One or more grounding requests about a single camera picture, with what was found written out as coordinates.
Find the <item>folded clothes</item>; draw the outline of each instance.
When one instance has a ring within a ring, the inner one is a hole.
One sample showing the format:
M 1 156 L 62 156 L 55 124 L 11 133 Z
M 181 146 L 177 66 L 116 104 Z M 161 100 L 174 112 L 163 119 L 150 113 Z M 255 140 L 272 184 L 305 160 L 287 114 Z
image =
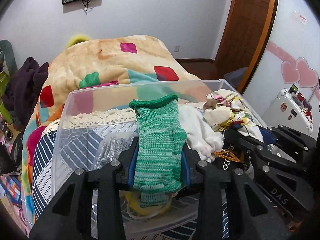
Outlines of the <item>folded clothes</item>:
M 220 89 L 207 95 L 204 119 L 214 131 L 233 128 L 245 136 L 251 136 L 263 142 L 262 134 L 253 122 L 250 110 L 236 92 Z
M 141 191 L 142 208 L 166 204 L 166 193 L 181 188 L 181 152 L 187 135 L 179 123 L 177 101 L 171 94 L 129 103 L 140 138 L 133 187 Z
M 215 159 L 212 153 L 222 150 L 222 133 L 213 131 L 201 112 L 192 106 L 179 105 L 179 121 L 187 133 L 188 146 L 196 150 L 202 160 L 211 163 Z
M 123 131 L 132 133 L 137 129 L 136 122 L 126 122 L 112 126 L 99 127 L 96 129 L 72 128 L 65 129 L 61 136 L 63 140 L 68 141 L 62 151 L 61 158 L 55 172 L 55 183 L 61 185 L 76 168 L 86 167 L 91 171 L 96 163 L 96 153 L 103 138 L 111 134 L 116 135 Z M 51 200 L 51 165 L 54 143 L 56 140 L 57 130 L 45 133 L 38 142 L 34 156 L 32 198 L 36 219 Z M 97 212 L 97 205 L 93 203 L 92 210 Z
M 51 131 L 47 134 L 45 134 L 40 142 L 38 143 L 38 146 L 35 151 L 35 170 L 33 172 L 34 176 L 34 184 L 33 184 L 33 202 L 35 204 L 36 209 L 36 217 L 38 218 L 40 214 L 43 212 L 43 210 L 48 205 L 48 202 L 51 200 L 51 164 L 52 164 L 52 152 L 54 148 L 54 142 L 56 139 L 57 131 Z M 42 152 L 40 149 L 44 149 L 46 155 L 42 155 Z M 171 202 L 167 202 L 167 204 L 164 207 L 150 207 L 150 208 L 140 208 L 140 195 L 137 192 L 130 192 L 126 195 L 127 200 L 129 200 L 128 205 L 131 209 L 131 213 L 137 213 L 138 215 L 141 215 L 143 217 L 147 217 L 150 215 L 154 215 L 156 213 L 164 213 L 169 207 L 172 207 L 172 209 L 176 212 L 179 209 L 183 209 L 186 207 L 186 205 L 194 205 L 195 201 L 198 199 L 198 195 L 188 196 L 180 198 L 179 200 L 176 200 L 175 198 L 172 198 L 172 204 Z M 125 207 L 124 198 L 120 199 L 121 206 Z M 223 230 L 225 237 L 228 236 L 228 210 L 226 208 L 226 203 L 222 206 L 223 210 Z M 93 236 L 96 236 L 97 238 L 97 204 L 94 202 L 92 205 L 92 234 Z M 131 221 L 130 215 L 127 212 L 127 209 L 122 209 L 122 217 L 124 218 L 124 221 Z M 192 237 L 192 234 L 195 231 L 196 228 L 196 220 L 193 222 L 185 223 L 182 226 L 177 227 L 176 229 L 173 229 L 177 233 L 174 233 L 174 231 L 165 231 L 161 234 L 166 236 L 167 239 L 186 239 L 185 235 L 181 235 L 179 232 L 183 229 L 188 229 L 185 234 L 188 234 L 188 237 Z

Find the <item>wooden floor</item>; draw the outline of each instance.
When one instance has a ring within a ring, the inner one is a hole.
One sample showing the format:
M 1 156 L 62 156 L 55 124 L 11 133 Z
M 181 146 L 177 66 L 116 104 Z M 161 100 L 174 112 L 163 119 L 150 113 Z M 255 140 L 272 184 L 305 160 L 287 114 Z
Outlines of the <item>wooden floor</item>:
M 201 80 L 217 80 L 223 78 L 218 74 L 215 64 L 211 62 L 180 63 L 180 65 Z

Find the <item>wooden door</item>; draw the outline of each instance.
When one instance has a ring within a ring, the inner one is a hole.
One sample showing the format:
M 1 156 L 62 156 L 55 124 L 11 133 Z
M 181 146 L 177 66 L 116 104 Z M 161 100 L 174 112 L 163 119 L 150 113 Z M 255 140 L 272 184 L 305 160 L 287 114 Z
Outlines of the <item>wooden door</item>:
M 219 75 L 248 67 L 259 44 L 270 0 L 232 0 L 216 57 Z

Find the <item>dark purple cloth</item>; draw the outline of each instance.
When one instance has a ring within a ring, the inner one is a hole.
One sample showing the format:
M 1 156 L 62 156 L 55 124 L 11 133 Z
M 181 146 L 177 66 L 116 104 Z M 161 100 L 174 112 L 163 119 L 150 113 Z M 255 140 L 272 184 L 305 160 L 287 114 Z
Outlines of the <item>dark purple cloth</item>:
M 4 107 L 13 111 L 22 128 L 25 128 L 36 106 L 42 86 L 48 77 L 49 63 L 41 67 L 29 57 L 12 76 L 2 95 Z

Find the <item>gray knitted fabric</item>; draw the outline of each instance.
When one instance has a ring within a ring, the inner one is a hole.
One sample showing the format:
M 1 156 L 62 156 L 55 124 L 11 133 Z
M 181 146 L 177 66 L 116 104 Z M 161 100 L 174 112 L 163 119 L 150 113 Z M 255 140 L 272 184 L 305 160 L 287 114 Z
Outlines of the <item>gray knitted fabric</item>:
M 107 141 L 102 141 L 102 147 L 100 152 L 98 152 L 97 162 L 93 169 L 101 169 L 104 165 L 108 164 L 113 160 L 117 160 L 120 153 L 124 150 L 128 150 L 133 141 L 133 137 L 129 138 L 119 138 L 116 136 L 110 137 Z

